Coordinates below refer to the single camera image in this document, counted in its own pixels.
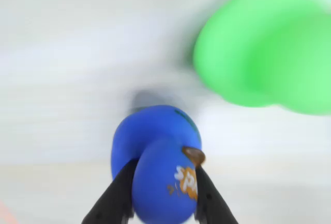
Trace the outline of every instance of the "white surface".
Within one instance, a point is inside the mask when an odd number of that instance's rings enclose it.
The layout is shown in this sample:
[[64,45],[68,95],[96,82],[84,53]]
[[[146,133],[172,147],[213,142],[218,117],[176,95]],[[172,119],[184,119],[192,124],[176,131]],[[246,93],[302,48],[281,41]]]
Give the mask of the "white surface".
[[329,223],[331,118],[233,106],[186,65],[220,2],[0,0],[0,200],[19,223],[81,222],[110,183],[116,126],[150,87],[185,103],[240,223]]

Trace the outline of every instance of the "robotic arm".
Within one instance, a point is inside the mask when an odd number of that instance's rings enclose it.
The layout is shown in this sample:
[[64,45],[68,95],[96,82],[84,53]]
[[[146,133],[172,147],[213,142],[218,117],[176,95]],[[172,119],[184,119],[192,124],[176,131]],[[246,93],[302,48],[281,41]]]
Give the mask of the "robotic arm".
[[[82,224],[127,224],[134,216],[131,189],[138,160],[127,163],[99,198]],[[195,219],[200,224],[238,224],[225,200],[203,168],[196,168],[198,206]]]

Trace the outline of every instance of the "white background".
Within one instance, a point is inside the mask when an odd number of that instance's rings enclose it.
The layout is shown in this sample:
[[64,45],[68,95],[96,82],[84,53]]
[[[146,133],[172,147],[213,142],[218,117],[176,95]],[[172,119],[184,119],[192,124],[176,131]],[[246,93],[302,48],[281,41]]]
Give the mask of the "white background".
[[331,118],[233,106],[188,65],[223,1],[0,0],[0,201],[18,223],[81,222],[111,181],[114,130],[146,88],[196,121],[239,223],[329,223]]

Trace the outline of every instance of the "blue plush toy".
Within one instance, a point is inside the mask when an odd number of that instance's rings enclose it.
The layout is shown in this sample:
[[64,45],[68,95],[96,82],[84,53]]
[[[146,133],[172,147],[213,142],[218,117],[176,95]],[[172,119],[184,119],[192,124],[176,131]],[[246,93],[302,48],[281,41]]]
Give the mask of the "blue plush toy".
[[172,106],[153,106],[126,117],[113,140],[113,178],[139,159],[132,182],[133,208],[146,224],[178,224],[195,211],[195,167],[204,161],[192,119]]

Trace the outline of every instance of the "green toy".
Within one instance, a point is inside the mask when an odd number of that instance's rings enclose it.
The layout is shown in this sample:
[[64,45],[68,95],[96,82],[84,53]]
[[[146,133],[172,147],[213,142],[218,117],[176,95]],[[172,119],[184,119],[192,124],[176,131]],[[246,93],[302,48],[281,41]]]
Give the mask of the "green toy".
[[319,0],[231,0],[202,29],[193,59],[226,101],[331,113],[331,15]]

